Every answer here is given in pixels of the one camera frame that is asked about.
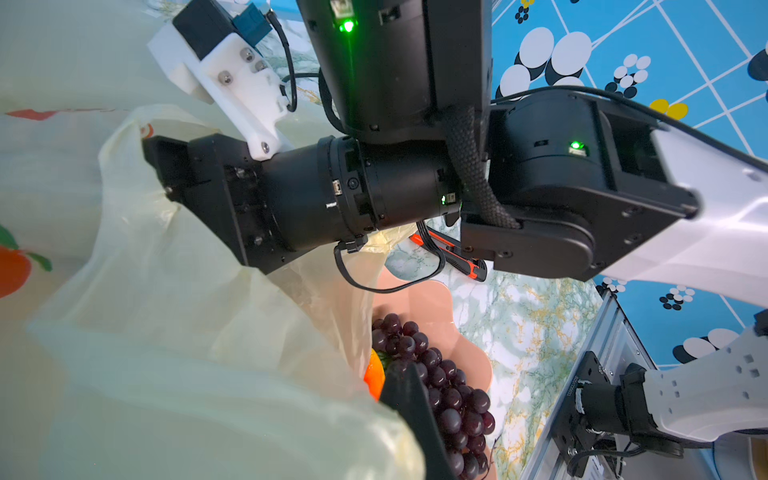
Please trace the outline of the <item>translucent yellowish plastic bag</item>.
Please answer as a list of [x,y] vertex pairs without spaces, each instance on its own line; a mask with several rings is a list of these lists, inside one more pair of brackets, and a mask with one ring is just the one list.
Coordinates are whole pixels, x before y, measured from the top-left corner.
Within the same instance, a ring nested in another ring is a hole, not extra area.
[[31,264],[1,301],[5,479],[421,479],[363,382],[370,298],[243,267],[171,202],[151,128],[233,134],[168,81],[145,1],[1,5],[1,232]]

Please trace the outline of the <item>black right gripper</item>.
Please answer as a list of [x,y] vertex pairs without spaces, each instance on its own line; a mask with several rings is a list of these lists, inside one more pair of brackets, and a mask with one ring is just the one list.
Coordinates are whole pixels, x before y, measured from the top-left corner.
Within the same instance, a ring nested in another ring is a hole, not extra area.
[[167,197],[184,205],[244,266],[264,274],[323,245],[364,245],[372,215],[349,138],[254,160],[245,142],[213,134],[142,142]]

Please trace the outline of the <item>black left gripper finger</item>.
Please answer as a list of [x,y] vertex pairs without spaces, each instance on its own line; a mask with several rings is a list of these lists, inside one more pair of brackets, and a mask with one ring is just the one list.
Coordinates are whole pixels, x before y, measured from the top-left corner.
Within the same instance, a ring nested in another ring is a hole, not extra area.
[[455,479],[437,422],[416,367],[394,361],[389,365],[379,400],[407,423],[424,455],[427,479]]

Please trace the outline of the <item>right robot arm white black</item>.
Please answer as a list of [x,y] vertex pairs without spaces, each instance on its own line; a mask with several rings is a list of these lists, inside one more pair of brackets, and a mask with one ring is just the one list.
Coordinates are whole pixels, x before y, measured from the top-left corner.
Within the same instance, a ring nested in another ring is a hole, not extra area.
[[337,137],[285,150],[297,106],[257,51],[272,10],[192,1],[150,40],[166,77],[218,105],[239,139],[148,140],[172,200],[246,266],[438,216],[459,255],[499,271],[681,282],[767,303],[767,165],[604,90],[553,85],[494,97],[486,1],[302,1],[321,102]]

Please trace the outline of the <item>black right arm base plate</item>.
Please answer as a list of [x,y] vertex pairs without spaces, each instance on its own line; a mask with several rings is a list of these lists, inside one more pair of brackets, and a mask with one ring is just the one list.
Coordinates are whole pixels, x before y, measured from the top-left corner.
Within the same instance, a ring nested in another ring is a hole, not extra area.
[[575,467],[569,467],[571,458],[581,452],[593,449],[616,450],[616,437],[603,433],[589,426],[577,403],[577,391],[586,384],[609,384],[609,377],[603,370],[598,357],[592,351],[586,351],[576,366],[572,379],[568,382],[565,395],[554,417],[551,438],[559,450],[559,458],[566,467],[566,473],[572,478],[586,479],[594,469],[589,462],[597,456],[581,459]]

